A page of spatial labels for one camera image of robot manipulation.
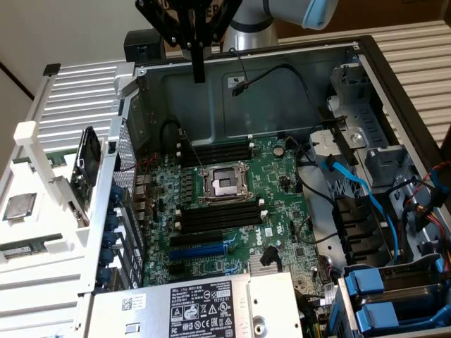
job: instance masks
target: chip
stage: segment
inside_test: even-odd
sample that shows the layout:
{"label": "chip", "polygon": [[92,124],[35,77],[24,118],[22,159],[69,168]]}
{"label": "chip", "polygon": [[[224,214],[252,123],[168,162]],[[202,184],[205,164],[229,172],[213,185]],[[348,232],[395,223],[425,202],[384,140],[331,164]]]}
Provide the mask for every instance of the chip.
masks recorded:
{"label": "chip", "polygon": [[304,255],[304,249],[303,248],[297,248],[296,249],[296,256],[302,257]]}

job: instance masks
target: motherboard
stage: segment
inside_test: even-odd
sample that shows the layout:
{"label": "motherboard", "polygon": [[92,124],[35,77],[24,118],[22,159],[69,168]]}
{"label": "motherboard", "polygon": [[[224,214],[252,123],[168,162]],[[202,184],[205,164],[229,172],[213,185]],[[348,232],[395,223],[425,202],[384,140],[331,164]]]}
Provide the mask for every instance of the motherboard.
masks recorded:
{"label": "motherboard", "polygon": [[[316,245],[299,240],[314,238],[304,195],[296,192],[294,150],[285,149],[284,139],[262,137],[249,142],[249,151],[242,161],[206,165],[198,158],[202,166],[184,166],[176,155],[138,161],[135,210],[147,245],[144,286],[264,274],[277,269],[276,263],[260,263],[272,246],[295,288],[321,292]],[[193,238],[216,244],[190,245]]]}

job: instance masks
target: green circuit board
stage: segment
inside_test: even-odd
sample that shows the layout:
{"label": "green circuit board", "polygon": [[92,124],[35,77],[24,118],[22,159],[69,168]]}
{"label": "green circuit board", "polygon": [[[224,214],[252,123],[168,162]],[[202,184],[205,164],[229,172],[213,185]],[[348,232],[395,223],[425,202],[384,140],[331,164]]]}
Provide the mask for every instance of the green circuit board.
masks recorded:
{"label": "green circuit board", "polygon": [[[293,239],[290,222],[296,228],[308,217],[307,205],[302,193],[295,193],[295,160],[293,151],[287,150],[282,158],[273,154],[275,146],[285,146],[284,140],[276,137],[254,139],[252,159],[243,161],[249,166],[247,184],[254,196],[264,199],[267,217],[260,225],[236,227],[224,232],[224,239],[235,239],[226,256],[202,257],[185,260],[185,275],[169,275],[165,266],[169,261],[169,240],[180,235],[174,228],[177,204],[184,208],[203,208],[199,202],[202,197],[202,177],[200,168],[181,168],[173,157],[159,158],[146,171],[145,166],[138,168],[138,174],[146,174],[156,182],[149,188],[148,199],[164,204],[163,212],[158,212],[158,221],[152,222],[152,216],[146,214],[143,233],[147,243],[147,255],[144,260],[144,286],[166,284],[173,280],[207,275],[238,274],[249,271],[249,260],[253,255],[261,255],[268,246],[279,248],[283,270],[290,271],[296,288],[304,293],[321,291],[319,278],[312,278],[311,268],[318,265],[316,246],[304,244]],[[183,204],[180,197],[184,175],[191,174],[192,198],[190,204]],[[288,182],[287,187],[280,183],[282,177]],[[308,227],[302,227],[300,233],[312,240],[313,234]]]}

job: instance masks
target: power supply label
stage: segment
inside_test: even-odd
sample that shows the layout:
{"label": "power supply label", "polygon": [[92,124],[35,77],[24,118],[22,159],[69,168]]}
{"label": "power supply label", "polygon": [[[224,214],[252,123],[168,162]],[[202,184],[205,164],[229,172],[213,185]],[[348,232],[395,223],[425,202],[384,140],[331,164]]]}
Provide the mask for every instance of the power supply label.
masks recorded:
{"label": "power supply label", "polygon": [[208,283],[171,289],[170,338],[231,338],[232,282]]}

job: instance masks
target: cpu socket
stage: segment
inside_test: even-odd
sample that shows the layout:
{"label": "cpu socket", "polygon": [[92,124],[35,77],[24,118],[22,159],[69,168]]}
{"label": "cpu socket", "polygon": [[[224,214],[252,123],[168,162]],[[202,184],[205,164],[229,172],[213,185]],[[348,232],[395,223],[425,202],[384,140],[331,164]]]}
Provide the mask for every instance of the cpu socket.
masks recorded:
{"label": "cpu socket", "polygon": [[199,174],[204,178],[203,201],[207,203],[244,201],[252,198],[247,186],[246,172],[249,166],[239,162],[237,165],[217,165],[203,169]]}

